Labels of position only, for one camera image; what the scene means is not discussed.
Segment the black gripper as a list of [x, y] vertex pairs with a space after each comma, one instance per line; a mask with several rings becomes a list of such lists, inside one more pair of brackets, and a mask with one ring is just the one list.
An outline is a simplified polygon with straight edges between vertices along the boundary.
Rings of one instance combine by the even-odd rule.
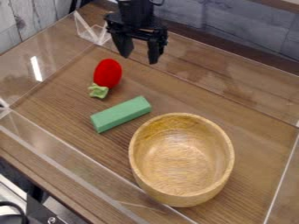
[[169, 38], [167, 26], [155, 16], [155, 6], [163, 4], [165, 0], [159, 3], [155, 0], [117, 0], [118, 11], [105, 16], [119, 54], [127, 58], [135, 49], [133, 39], [143, 40], [151, 65], [165, 54]]

